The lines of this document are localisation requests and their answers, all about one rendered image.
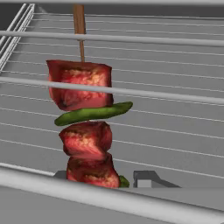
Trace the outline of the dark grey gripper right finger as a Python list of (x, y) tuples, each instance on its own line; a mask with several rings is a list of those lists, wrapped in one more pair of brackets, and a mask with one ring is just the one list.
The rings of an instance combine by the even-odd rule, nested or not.
[(179, 188), (178, 185), (161, 179), (155, 171), (134, 171), (133, 179), (135, 188)]

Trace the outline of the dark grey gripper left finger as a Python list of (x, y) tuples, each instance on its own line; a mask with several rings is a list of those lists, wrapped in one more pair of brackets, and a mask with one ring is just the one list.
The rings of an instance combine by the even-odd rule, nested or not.
[(53, 176), (57, 179), (66, 179), (67, 172), (66, 171), (57, 171)]

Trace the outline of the meat and pepper kebab skewer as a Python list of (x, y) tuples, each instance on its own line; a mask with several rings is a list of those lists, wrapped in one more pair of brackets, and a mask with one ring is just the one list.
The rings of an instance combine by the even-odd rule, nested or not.
[[(112, 67), (82, 60), (49, 59), (48, 80), (93, 87), (112, 86)], [(128, 187), (130, 182), (117, 174), (109, 149), (112, 131), (106, 118), (128, 112), (130, 101), (114, 103), (108, 93), (64, 88), (49, 88), (54, 103), (65, 113), (54, 123), (64, 129), (59, 133), (63, 151), (69, 156), (66, 178), (75, 182), (109, 188)]]

